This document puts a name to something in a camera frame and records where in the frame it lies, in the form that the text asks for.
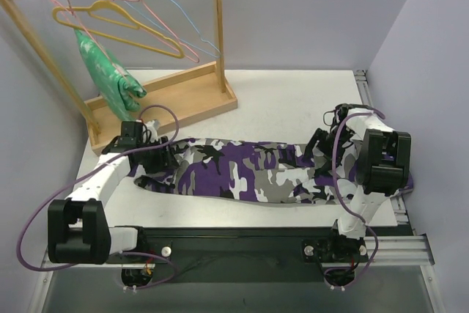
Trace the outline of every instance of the wooden base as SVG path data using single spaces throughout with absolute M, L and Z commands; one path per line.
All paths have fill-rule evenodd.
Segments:
M 181 127 L 236 109 L 237 98 L 232 88 L 225 80 L 226 91 L 221 92 L 215 72 L 215 63 L 211 62 L 149 81 L 143 84 L 147 95 L 139 99 L 141 108 L 151 104 L 167 106 L 176 114 Z M 91 148 L 99 155 L 103 148 L 119 135 L 121 122 L 102 97 L 87 100 L 85 103 L 100 125 L 99 134 L 88 125 Z M 149 109 L 142 118 L 144 121 L 158 119 L 159 133 L 175 129 L 172 116 L 163 109 Z

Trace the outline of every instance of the green cloth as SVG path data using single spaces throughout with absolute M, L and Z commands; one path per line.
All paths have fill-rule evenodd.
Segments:
M 122 121 L 135 120 L 129 114 L 129 111 L 138 111 L 140 104 L 133 99 L 133 96 L 144 97 L 147 95 L 145 88 L 122 67 L 119 60 L 103 45 L 101 47 L 106 51 L 112 62 L 86 34 L 76 29 L 75 35 L 81 58 L 109 108 Z

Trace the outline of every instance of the camouflage pants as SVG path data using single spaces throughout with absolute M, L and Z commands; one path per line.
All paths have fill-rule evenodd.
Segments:
M 246 142 L 223 139 L 183 139 L 172 145 L 177 170 L 137 177 L 135 184 L 150 191 L 214 196 L 250 202 L 335 204 L 331 176 L 314 176 L 325 158 L 318 150 L 303 160 L 305 144 Z M 337 171 L 342 196 L 355 193 L 359 145 L 351 144 Z

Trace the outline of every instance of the blue hanger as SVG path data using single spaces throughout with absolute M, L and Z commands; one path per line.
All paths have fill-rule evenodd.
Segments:
M 208 51 L 205 51 L 204 49 L 192 44 L 192 43 L 189 43 L 185 40 L 182 40 L 181 39 L 181 42 L 187 44 L 187 45 L 190 45 L 192 48 L 195 48 L 203 53 L 206 53 L 210 56 L 213 56 L 214 58 L 218 59 L 220 57 L 220 51 L 218 50 L 218 48 L 216 46 L 213 45 L 213 43 L 211 43 L 210 41 L 208 40 L 205 40 L 204 38 L 202 38 L 202 34 L 200 33 L 199 29 L 197 28 L 196 24 L 191 20 L 191 18 L 189 17 L 189 15 L 184 11 L 184 9 L 177 3 L 177 1 L 175 0 L 169 0 L 171 3 L 173 3 L 174 5 L 176 5 L 180 10 L 181 12 L 183 13 L 183 15 L 185 16 L 185 18 L 188 19 L 189 23 L 192 25 L 193 29 L 196 30 L 197 34 L 199 35 L 199 38 L 202 42 L 204 43 L 207 43 L 209 44 L 211 47 L 213 47 L 217 52 L 218 52 L 218 55 L 216 54 L 212 54 L 212 53 L 209 53 Z M 151 24 L 153 24 L 154 26 L 157 26 L 161 31 L 164 31 L 166 33 L 169 33 L 169 31 L 165 28 L 163 28 L 162 26 L 160 26 L 159 24 L 157 24 L 156 22 L 154 22 L 153 19 L 151 19 L 149 16 L 145 15 L 141 10 L 139 10 L 138 8 L 134 7 L 131 3 L 129 3 L 128 1 L 124 1 L 124 3 L 126 3 L 126 5 L 128 5 L 130 8 L 132 8 L 133 10 L 135 10 L 140 16 L 142 16 L 143 18 L 147 19 Z

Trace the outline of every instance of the white table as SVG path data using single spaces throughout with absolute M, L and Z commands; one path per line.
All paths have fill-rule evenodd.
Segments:
M 140 82 L 173 70 L 132 70 Z M 361 103 L 352 71 L 227 70 L 239 108 L 182 128 L 179 139 L 213 137 L 307 143 L 322 115 L 340 103 Z M 97 163 L 89 141 L 78 176 Z M 158 194 L 124 179 L 105 208 L 109 226 L 143 227 L 330 227 L 341 205 L 266 205 L 200 196 Z M 371 225 L 397 225 L 391 202 Z

